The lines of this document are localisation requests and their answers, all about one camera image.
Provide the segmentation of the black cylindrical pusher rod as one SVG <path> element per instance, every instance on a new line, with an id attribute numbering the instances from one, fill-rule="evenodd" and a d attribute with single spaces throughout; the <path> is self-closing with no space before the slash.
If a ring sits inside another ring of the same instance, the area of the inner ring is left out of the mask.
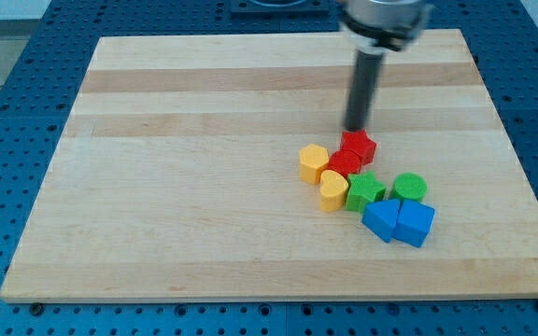
<path id="1" fill-rule="evenodd" d="M 357 51 L 343 118 L 346 131 L 357 132 L 367 125 L 382 62 L 382 54 Z"/>

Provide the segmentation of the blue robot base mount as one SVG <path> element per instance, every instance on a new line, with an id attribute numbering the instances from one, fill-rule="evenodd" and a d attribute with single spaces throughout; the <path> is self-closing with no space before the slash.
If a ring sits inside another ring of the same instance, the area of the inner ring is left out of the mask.
<path id="1" fill-rule="evenodd" d="M 229 0 L 232 16 L 326 14 L 328 0 Z"/>

